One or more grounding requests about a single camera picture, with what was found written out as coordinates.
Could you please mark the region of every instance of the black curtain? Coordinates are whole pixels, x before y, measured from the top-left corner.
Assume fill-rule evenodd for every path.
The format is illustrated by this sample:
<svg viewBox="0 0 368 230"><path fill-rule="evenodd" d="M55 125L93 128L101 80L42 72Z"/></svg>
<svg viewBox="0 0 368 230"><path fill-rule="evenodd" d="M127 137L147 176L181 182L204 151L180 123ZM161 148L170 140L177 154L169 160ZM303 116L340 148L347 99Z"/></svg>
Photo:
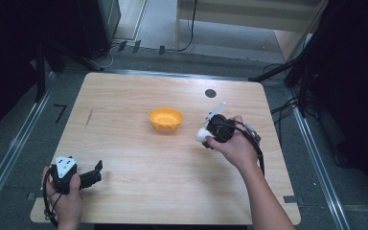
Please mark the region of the black curtain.
<svg viewBox="0 0 368 230"><path fill-rule="evenodd" d="M338 149L368 175L368 0L343 3L310 63L310 89L346 137Z"/></svg>
<svg viewBox="0 0 368 230"><path fill-rule="evenodd" d="M0 121L36 81L38 1L0 1Z"/></svg>

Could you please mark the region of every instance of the black cable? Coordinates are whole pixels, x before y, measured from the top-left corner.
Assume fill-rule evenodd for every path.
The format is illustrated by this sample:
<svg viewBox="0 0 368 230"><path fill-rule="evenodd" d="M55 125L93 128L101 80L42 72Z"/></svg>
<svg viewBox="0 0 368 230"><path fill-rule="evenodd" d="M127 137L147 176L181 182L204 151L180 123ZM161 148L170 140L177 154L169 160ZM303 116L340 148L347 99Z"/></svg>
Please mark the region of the black cable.
<svg viewBox="0 0 368 230"><path fill-rule="evenodd" d="M295 59L292 59L289 62L286 62L286 63L282 64L281 66L270 70L267 73L264 73L264 74L262 74L258 77L249 78L248 80L249 81L254 81L254 82L261 82L261 81L264 81L264 80L267 80L267 79L273 77L276 74L279 74L283 71L286 71L289 68L299 69L299 68L295 67L295 64L298 64L299 61L300 61L300 57L296 57Z"/></svg>
<svg viewBox="0 0 368 230"><path fill-rule="evenodd" d="M50 167L50 169L46 172L46 174L44 175L44 179L43 179L43 200L44 200L44 207L45 207L44 215L46 216L46 219L50 220L50 222L53 223L55 227L58 227L58 222L56 220L56 214L54 213L54 209L61 195L58 197L55 204L53 205L52 211L50 211L50 204L49 204L49 199L47 197L47 191L46 191L46 188L47 188L46 184L49 181L49 176L52 170L53 170L53 166Z"/></svg>
<svg viewBox="0 0 368 230"><path fill-rule="evenodd" d="M249 133L250 133L250 130L246 127L245 124L240 123L238 121L235 121L235 122L236 122L236 124L241 124L242 126L244 126L246 128L246 130L248 130ZM220 125L217 125L217 127L231 127L231 128L234 128L235 130L239 131L241 134L243 134L243 136L252 144L253 148L256 150L256 153L258 155L259 167L261 168L263 175L265 175L265 161L264 161L264 157L263 157L263 152L260 149L259 144L256 142L255 138L253 138L253 136L251 134L247 133L246 131L244 131L244 130L236 127L236 126L231 126L231 125L228 125L228 124L220 124Z"/></svg>
<svg viewBox="0 0 368 230"><path fill-rule="evenodd" d="M283 109L283 108L285 108L285 107L288 107L288 106L290 106L290 105L292 105L292 104L297 104L297 102L293 102L293 100L296 100L297 98L298 98L298 97L294 97L294 98L292 98L292 99L288 100L288 101L287 101L285 104L283 104L282 106L271 109L271 110L270 110L270 113L271 113L271 114L273 114L273 113L276 113L276 112L280 111L281 109Z"/></svg>
<svg viewBox="0 0 368 230"><path fill-rule="evenodd" d="M267 69L268 67L273 66L273 65L282 65L282 64L280 64L280 63L272 63L272 64L268 64L267 66L265 66L265 67L263 68L263 70L262 70L263 74L265 74L265 69Z"/></svg>
<svg viewBox="0 0 368 230"><path fill-rule="evenodd" d="M296 108L296 107L297 107L297 105L294 105L293 107L289 108L287 112L283 113L283 115L281 116L281 118L277 119L274 122L274 125L278 124L281 119L286 118L287 116L289 116L291 114L292 110L294 108Z"/></svg>
<svg viewBox="0 0 368 230"><path fill-rule="evenodd" d="M191 23L191 39L190 39L190 42L188 43L188 45L184 49L177 50L177 52L182 52L182 51L187 50L187 48L193 42L193 37L194 37L194 20L196 19L196 3L197 3L197 0L195 0L195 3L194 3L193 22Z"/></svg>

